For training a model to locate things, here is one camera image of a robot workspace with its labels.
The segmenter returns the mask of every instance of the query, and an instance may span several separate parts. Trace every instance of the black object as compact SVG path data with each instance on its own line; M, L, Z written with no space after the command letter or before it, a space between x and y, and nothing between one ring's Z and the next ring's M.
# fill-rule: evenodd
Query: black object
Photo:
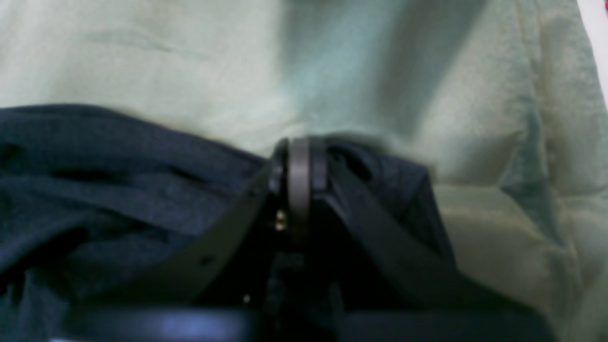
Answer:
M222 219L135 280L76 305L61 338L552 340L530 308L458 272L420 167L404 227L370 190L374 162L359 148L281 141Z

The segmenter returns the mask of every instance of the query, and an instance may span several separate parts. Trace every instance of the dark fabric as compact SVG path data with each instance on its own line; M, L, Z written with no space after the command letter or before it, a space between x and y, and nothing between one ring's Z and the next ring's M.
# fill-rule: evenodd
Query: dark fabric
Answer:
M332 146L362 164L361 176L400 223L425 215L403 211L432 196L411 185L427 177L422 167ZM0 110L0 340L48 339L70 303L136 276L204 232L263 163L103 108ZM408 228L452 257L449 245L433 243L436 231Z

